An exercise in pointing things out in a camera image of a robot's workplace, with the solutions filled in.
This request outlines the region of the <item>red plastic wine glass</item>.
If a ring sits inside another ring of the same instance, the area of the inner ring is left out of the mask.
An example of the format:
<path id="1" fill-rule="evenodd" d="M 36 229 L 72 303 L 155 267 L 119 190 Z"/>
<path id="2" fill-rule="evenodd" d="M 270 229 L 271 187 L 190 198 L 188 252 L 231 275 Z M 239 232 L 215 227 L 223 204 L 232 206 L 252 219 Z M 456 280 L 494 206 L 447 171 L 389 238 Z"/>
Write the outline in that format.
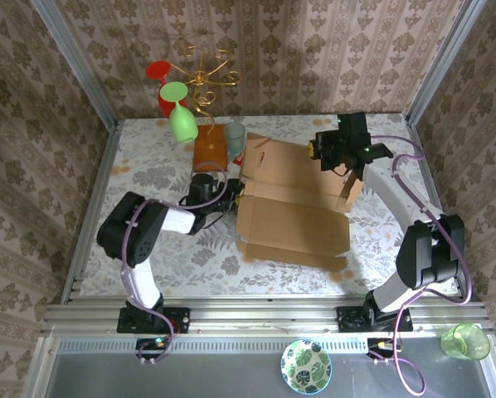
<path id="1" fill-rule="evenodd" d="M 171 65 L 167 61 L 154 61 L 146 67 L 146 76 L 151 80 L 159 81 L 159 89 L 161 89 L 167 84 L 166 77 L 171 70 Z M 163 116 L 166 119 L 170 118 L 170 114 L 175 109 L 175 104 L 173 102 L 166 101 L 158 92 L 158 105 L 162 111 Z"/>

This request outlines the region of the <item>green plastic wine glass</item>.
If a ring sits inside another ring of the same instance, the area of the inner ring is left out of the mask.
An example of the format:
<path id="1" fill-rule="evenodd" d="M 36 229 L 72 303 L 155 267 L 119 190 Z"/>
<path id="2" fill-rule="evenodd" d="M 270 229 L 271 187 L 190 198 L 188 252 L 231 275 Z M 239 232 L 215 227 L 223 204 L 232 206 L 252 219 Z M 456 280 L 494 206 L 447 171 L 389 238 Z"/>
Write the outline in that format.
<path id="1" fill-rule="evenodd" d="M 160 90 L 160 97 L 174 103 L 168 121 L 174 139 L 179 143 L 194 141 L 198 135 L 198 127 L 192 111 L 182 105 L 188 94 L 187 86 L 178 81 L 167 83 Z"/>

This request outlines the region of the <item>floral tablecloth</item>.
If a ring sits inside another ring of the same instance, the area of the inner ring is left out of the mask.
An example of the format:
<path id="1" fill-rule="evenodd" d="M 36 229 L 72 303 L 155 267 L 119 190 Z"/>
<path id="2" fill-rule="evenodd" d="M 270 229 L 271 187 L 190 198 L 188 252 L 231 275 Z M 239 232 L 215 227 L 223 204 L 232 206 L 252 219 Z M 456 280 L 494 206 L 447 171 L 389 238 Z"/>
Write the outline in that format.
<path id="1" fill-rule="evenodd" d="M 306 144 L 316 132 L 337 127 L 336 115 L 245 116 L 217 118 L 238 121 L 247 133 Z M 401 114 L 369 114 L 372 135 L 411 138 Z M 166 119 L 126 119 L 111 161 L 97 228 L 126 192 L 174 203 L 188 190 L 193 145 L 179 144 Z M 351 250 L 341 271 L 327 271 L 275 261 L 249 260 L 236 247 L 235 214 L 223 216 L 195 236 L 165 232 L 152 256 L 154 280 L 165 296 L 229 296 L 275 294 L 358 294 L 376 288 L 391 276 L 402 231 L 371 189 L 364 187 L 348 213 Z M 83 272 L 80 295 L 125 295 L 120 262 L 93 245 Z"/>

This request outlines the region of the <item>brown cardboard paper box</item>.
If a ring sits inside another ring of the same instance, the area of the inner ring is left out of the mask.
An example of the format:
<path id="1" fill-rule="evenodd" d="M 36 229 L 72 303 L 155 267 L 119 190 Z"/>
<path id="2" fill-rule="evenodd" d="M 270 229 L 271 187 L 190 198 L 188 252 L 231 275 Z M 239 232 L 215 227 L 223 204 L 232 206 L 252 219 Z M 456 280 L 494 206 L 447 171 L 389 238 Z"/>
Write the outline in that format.
<path id="1" fill-rule="evenodd" d="M 347 213 L 363 183 L 343 166 L 321 171 L 307 146 L 248 133 L 237 248 L 244 257 L 336 272 L 351 249 Z"/>

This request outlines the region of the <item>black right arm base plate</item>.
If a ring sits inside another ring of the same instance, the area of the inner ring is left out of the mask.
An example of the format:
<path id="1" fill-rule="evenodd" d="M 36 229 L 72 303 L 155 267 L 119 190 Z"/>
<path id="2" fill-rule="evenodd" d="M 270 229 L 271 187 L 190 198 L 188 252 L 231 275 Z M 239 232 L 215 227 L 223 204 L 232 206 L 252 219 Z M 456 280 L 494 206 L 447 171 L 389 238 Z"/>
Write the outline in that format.
<path id="1" fill-rule="evenodd" d="M 359 306 L 337 307 L 336 313 L 339 332 L 393 332 L 398 315 Z"/>

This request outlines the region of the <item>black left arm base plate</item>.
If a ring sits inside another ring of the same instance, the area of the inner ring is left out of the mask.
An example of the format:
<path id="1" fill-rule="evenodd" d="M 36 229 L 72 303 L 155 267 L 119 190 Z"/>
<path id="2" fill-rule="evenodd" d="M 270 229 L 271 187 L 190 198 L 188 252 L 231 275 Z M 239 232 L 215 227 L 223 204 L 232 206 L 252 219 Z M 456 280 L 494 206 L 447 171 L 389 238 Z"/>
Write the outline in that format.
<path id="1" fill-rule="evenodd" d="M 190 309 L 164 307 L 163 315 L 173 325 L 175 334 L 187 334 L 190 326 Z M 158 316 L 132 305 L 120 309 L 117 333 L 169 334 L 168 325 Z"/>

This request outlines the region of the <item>small black connector box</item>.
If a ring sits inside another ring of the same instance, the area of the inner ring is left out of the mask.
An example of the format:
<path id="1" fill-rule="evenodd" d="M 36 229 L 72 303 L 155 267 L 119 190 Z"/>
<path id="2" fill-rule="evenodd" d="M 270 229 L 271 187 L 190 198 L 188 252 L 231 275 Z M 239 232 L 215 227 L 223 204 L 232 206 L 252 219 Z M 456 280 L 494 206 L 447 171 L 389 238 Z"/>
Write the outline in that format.
<path id="1" fill-rule="evenodd" d="M 368 338 L 367 355 L 372 359 L 392 358 L 394 352 L 402 351 L 402 342 L 392 338 Z"/>
<path id="2" fill-rule="evenodd" d="M 141 338 L 136 342 L 136 357 L 142 362 L 156 363 L 162 359 L 169 349 L 166 337 Z"/>

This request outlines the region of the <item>aluminium frame post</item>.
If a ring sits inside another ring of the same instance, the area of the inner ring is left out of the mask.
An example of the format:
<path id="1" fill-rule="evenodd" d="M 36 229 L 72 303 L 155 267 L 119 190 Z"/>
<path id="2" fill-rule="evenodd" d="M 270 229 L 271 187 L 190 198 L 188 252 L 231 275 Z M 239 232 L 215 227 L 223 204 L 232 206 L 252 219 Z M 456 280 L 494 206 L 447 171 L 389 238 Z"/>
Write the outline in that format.
<path id="1" fill-rule="evenodd" d="M 119 118 L 106 99 L 101 83 L 95 77 L 86 60 L 85 52 L 80 49 L 79 42 L 71 32 L 55 0 L 32 0 L 32 5 L 55 40 L 95 112 L 107 130 L 112 133 Z"/>
<path id="2" fill-rule="evenodd" d="M 416 92 L 415 98 L 406 112 L 406 121 L 410 126 L 415 126 L 424 114 L 486 1 L 464 0 L 451 24 L 448 34 L 440 45 L 434 60 L 431 62 L 430 69 L 425 74 L 425 78 Z"/>

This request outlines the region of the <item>grey metal shelf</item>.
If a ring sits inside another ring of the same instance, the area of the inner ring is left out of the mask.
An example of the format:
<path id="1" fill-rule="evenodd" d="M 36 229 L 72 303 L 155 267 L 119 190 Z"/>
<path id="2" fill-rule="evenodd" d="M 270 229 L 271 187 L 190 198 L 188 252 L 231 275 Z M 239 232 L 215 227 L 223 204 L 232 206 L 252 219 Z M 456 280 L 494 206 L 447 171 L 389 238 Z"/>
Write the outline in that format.
<path id="1" fill-rule="evenodd" d="M 304 396 L 288 387 L 280 359 L 286 338 L 181 337 L 158 364 L 136 357 L 131 337 L 41 339 L 21 398 L 411 398 L 393 365 L 343 353 L 342 337 L 323 340 L 328 386 Z M 483 361 L 447 357 L 437 337 L 409 337 L 404 358 L 419 367 L 424 398 L 496 398 L 496 347 Z"/>

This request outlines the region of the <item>aluminium frame cross rail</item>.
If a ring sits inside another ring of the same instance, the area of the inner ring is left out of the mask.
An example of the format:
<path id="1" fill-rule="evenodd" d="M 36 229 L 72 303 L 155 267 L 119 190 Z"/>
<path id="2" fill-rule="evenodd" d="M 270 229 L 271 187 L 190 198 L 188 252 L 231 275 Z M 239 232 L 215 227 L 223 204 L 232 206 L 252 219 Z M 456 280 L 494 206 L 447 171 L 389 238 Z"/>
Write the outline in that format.
<path id="1" fill-rule="evenodd" d="M 77 296 L 48 307 L 41 334 L 45 337 L 112 337 L 116 334 L 121 296 Z M 167 306 L 190 310 L 192 337 L 302 337 L 331 336 L 338 332 L 337 308 L 362 303 L 358 296 L 241 295 L 165 298 Z M 456 306 L 425 297 L 410 308 L 413 336 L 440 335 L 456 324 L 472 322 L 492 332 L 480 302 Z"/>

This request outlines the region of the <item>translucent grey plastic cup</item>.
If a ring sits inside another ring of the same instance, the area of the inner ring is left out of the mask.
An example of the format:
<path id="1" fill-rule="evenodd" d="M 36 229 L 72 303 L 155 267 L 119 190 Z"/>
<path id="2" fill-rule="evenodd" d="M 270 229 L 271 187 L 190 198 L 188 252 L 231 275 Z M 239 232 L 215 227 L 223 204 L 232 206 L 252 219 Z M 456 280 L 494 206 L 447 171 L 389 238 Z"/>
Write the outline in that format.
<path id="1" fill-rule="evenodd" d="M 224 137 L 228 151 L 239 155 L 246 145 L 246 128 L 240 122 L 230 122 L 224 126 Z"/>

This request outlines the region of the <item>green transparent plastic cup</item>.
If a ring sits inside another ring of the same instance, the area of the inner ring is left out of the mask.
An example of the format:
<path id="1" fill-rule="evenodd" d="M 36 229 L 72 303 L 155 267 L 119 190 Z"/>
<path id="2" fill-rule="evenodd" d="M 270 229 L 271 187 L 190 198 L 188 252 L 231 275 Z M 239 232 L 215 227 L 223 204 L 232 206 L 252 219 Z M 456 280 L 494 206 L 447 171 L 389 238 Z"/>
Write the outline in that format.
<path id="1" fill-rule="evenodd" d="M 448 332 L 440 340 L 443 352 L 460 360 L 481 361 L 491 350 L 487 334 L 473 323 L 461 323 Z"/>

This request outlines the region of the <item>leaf pattern bowl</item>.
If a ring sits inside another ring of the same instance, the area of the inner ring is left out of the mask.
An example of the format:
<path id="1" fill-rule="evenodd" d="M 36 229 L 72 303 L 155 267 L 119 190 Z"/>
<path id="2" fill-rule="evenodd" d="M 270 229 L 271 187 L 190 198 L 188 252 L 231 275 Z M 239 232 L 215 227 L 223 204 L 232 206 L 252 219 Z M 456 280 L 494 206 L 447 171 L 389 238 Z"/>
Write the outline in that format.
<path id="1" fill-rule="evenodd" d="M 319 342 L 297 340 L 285 348 L 280 359 L 280 371 L 293 391 L 311 396 L 328 386 L 332 377 L 332 362 Z"/>

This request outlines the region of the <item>aluminium frame side rail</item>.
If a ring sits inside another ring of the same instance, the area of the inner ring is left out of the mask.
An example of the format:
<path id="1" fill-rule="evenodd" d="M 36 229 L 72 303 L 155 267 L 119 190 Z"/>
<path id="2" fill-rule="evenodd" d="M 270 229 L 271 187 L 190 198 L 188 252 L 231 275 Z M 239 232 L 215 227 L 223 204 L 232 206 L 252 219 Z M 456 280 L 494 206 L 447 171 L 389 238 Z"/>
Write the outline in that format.
<path id="1" fill-rule="evenodd" d="M 105 150 L 100 161 L 99 169 L 92 187 L 90 200 L 85 212 L 85 217 L 80 228 L 80 234 L 76 242 L 66 283 L 62 290 L 60 304 L 68 304 L 71 301 L 71 293 L 74 282 L 83 274 L 87 266 L 91 247 L 94 243 L 97 223 L 103 206 L 109 176 L 112 171 L 114 159 L 119 147 L 120 136 L 124 127 L 124 121 L 116 122 L 110 131 Z"/>
<path id="2" fill-rule="evenodd" d="M 424 153 L 425 149 L 423 149 L 423 146 L 421 144 L 421 140 L 420 140 L 419 134 L 417 132 L 416 126 L 414 124 L 412 124 L 406 116 L 404 117 L 404 121 L 406 123 L 406 127 L 407 127 L 411 141 L 416 143 L 418 145 L 418 147 L 421 149 L 421 151 Z M 444 207 L 442 206 L 442 204 L 440 202 L 440 196 L 437 192 L 437 189 L 436 189 L 436 186 L 435 186 L 435 183 L 434 183 L 431 171 L 430 171 L 429 163 L 427 162 L 425 155 L 423 155 L 423 159 L 419 161 L 419 165 L 420 165 L 421 175 L 423 177 L 423 181 L 424 181 L 425 188 L 426 188 L 427 194 L 429 196 L 430 202 L 433 205 L 435 205 L 436 207 L 440 208 L 441 210 L 444 210 Z M 468 280 L 465 278 L 464 273 L 462 273 L 461 276 L 458 276 L 456 278 L 456 280 L 457 280 L 457 284 L 459 285 L 459 291 L 460 291 L 461 297 L 464 298 L 468 293 L 468 291 L 467 291 Z"/>

